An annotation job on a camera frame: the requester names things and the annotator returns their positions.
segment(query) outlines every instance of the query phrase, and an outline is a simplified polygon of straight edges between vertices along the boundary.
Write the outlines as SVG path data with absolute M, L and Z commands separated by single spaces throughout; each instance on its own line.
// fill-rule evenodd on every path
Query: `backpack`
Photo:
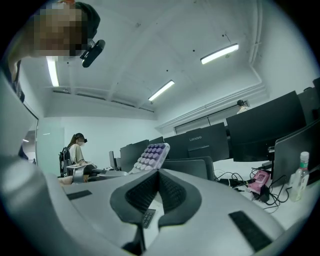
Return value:
M 67 147 L 64 147 L 59 154 L 59 162 L 60 162 L 60 175 L 61 177 L 68 176 L 67 167 L 72 165 L 70 152 Z

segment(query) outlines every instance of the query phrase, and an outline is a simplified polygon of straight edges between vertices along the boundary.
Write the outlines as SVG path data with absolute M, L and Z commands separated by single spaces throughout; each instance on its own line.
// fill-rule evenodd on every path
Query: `ceiling light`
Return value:
M 211 54 L 201 58 L 200 60 L 201 60 L 202 64 L 206 64 L 206 63 L 208 63 L 210 61 L 213 61 L 216 58 L 219 58 L 219 57 L 221 57 L 223 55 L 226 55 L 226 54 L 229 54 L 231 52 L 234 52 L 234 51 L 236 51 L 238 49 L 239 49 L 239 44 L 235 43 L 233 45 L 230 45 L 230 46 L 222 48 L 222 49 L 220 49 L 218 51 L 215 51 L 214 53 L 211 53 Z
M 59 87 L 58 77 L 57 77 L 57 69 L 56 62 L 52 59 L 47 58 L 49 73 L 51 77 L 51 82 L 54 87 Z
M 153 101 L 156 97 L 158 97 L 160 94 L 162 94 L 166 89 L 173 86 L 175 84 L 174 81 L 170 80 L 168 83 L 166 83 L 164 86 L 162 86 L 154 95 L 152 95 L 148 100 Z

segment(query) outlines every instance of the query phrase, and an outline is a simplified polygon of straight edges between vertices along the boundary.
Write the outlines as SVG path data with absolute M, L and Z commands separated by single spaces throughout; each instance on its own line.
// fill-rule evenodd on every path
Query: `plastic bottle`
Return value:
M 300 155 L 300 167 L 296 170 L 294 175 L 294 181 L 290 192 L 290 199 L 295 202 L 301 199 L 303 192 L 308 183 L 309 171 L 308 171 L 309 153 L 302 152 Z

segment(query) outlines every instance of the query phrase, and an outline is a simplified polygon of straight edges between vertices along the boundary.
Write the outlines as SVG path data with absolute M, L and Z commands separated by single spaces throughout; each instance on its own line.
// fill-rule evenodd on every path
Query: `desk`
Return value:
M 227 160 L 221 160 L 218 162 L 215 162 L 214 165 L 214 173 L 217 177 L 222 175 L 225 172 L 231 172 L 231 173 L 238 173 L 241 175 L 241 177 L 244 180 L 250 179 L 250 173 L 251 168 L 257 168 L 260 167 L 265 161 L 261 162 L 234 162 L 233 159 L 227 159 Z M 226 173 L 223 178 L 230 179 L 231 174 Z M 280 199 L 284 200 L 287 198 L 286 193 L 286 185 L 284 186 L 281 194 Z M 248 198 L 248 200 L 252 199 L 252 193 L 249 192 L 249 190 L 245 186 L 240 186 L 240 190 L 245 190 L 245 192 L 240 192 L 241 195 Z M 274 187 L 272 193 L 278 194 L 280 192 L 281 186 Z M 297 202 L 292 202 L 290 199 L 288 199 L 287 202 L 281 203 L 278 210 L 273 212 L 275 208 L 266 209 L 265 211 L 268 213 L 271 213 L 271 215 L 282 225 L 282 227 L 285 230 L 288 230 L 293 224 L 298 222 L 299 220 L 303 220 L 308 218 L 310 215 L 313 207 L 315 206 L 315 203 L 317 202 L 317 199 L 320 195 L 320 181 L 317 181 L 309 186 L 306 187 L 305 192 L 303 194 L 303 197 L 301 200 Z M 253 204 L 258 205 L 261 208 L 266 208 L 268 205 L 266 205 L 263 202 L 260 201 L 252 201 Z M 151 243 L 156 239 L 159 229 L 158 229 L 158 221 L 162 215 L 164 215 L 162 200 L 159 195 L 155 197 L 151 205 L 149 206 L 150 209 L 155 209 L 156 212 L 153 216 L 153 219 L 147 229 L 144 229 L 144 240 L 145 240 L 145 246 L 148 248 Z

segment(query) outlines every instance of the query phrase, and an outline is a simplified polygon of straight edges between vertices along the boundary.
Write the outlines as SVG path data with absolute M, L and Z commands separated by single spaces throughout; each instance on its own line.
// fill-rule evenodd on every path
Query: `person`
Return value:
M 250 107 L 246 106 L 245 102 L 241 99 L 239 99 L 236 104 L 239 106 L 239 111 L 236 113 L 237 115 L 250 109 Z
M 77 133 L 72 136 L 72 139 L 67 148 L 69 150 L 71 163 L 73 165 L 86 162 L 82 154 L 81 147 L 83 147 L 87 141 L 88 140 L 85 139 L 82 133 Z
M 13 91 L 24 102 L 19 83 L 22 59 L 26 57 L 80 56 L 97 33 L 100 17 L 89 4 L 60 0 L 41 9 L 20 30 L 4 55 L 1 68 Z M 18 155 L 25 157 L 22 146 Z

